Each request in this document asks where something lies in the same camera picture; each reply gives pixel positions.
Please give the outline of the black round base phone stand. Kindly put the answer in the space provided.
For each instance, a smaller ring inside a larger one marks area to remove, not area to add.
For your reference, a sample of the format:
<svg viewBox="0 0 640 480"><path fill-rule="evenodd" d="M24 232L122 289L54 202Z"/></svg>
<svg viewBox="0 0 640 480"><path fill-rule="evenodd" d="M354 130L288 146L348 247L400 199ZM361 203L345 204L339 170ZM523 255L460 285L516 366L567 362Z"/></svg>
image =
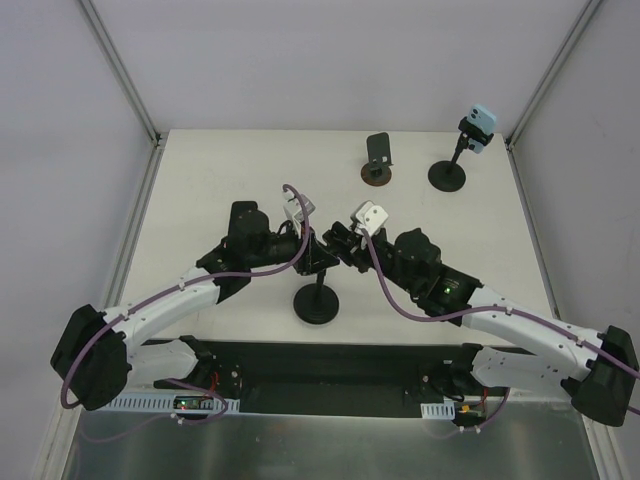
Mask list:
<svg viewBox="0 0 640 480"><path fill-rule="evenodd" d="M315 282L301 287L293 298L296 316L309 325L326 325L339 313L339 298L336 292L325 284L326 273L326 270L319 272Z"/></svg>

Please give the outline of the black phone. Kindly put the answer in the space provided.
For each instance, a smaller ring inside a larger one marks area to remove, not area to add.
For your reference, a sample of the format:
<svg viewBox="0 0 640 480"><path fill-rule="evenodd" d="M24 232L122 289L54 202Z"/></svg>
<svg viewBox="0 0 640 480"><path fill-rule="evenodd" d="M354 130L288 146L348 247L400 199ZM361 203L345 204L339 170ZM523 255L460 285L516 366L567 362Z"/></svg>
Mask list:
<svg viewBox="0 0 640 480"><path fill-rule="evenodd" d="M228 235L236 240L245 239L256 231L256 211L258 203L255 201L236 201L231 205Z"/></svg>

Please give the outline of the brown base metal phone stand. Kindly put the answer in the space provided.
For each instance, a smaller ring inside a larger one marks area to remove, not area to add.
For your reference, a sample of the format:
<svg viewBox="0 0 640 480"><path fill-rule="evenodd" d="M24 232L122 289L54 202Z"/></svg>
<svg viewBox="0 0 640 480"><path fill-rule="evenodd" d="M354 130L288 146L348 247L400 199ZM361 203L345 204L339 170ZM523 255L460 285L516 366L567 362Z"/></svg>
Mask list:
<svg viewBox="0 0 640 480"><path fill-rule="evenodd" d="M361 168L361 179L369 186L382 187L392 178L390 137L387 132L372 134L366 139L367 163Z"/></svg>

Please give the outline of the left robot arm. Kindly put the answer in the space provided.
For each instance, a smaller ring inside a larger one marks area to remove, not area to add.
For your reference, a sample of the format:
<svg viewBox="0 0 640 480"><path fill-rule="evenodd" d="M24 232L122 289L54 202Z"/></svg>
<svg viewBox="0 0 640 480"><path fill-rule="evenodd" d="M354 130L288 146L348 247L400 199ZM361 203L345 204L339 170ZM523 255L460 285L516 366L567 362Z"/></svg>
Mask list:
<svg viewBox="0 0 640 480"><path fill-rule="evenodd" d="M204 387L214 359L194 337L164 344L150 339L177 321L239 293L252 279L289 268L309 276L337 265L310 225L314 206L292 199L285 221L272 230L254 201L237 201L220 243L172 285L128 304L98 310L90 304L72 314L50 365L62 379L61 404L98 410L124 390L145 384L183 382Z"/></svg>

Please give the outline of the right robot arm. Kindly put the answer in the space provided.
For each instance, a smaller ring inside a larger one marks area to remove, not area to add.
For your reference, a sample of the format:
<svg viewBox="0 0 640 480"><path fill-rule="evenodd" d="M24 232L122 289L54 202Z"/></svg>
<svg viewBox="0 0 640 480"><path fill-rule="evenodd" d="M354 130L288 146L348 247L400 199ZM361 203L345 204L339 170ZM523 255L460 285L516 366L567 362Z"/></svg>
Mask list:
<svg viewBox="0 0 640 480"><path fill-rule="evenodd" d="M324 233L329 249L348 266L374 270L381 288L394 284L420 309L417 322L450 322L500 338L520 353L470 344L450 367L461 394L487 388L541 389L570 401L582 415L620 427L639 379L630 334L614 325L603 331L544 318L508 300L478 279L447 266L441 250L418 228L389 241L339 222Z"/></svg>

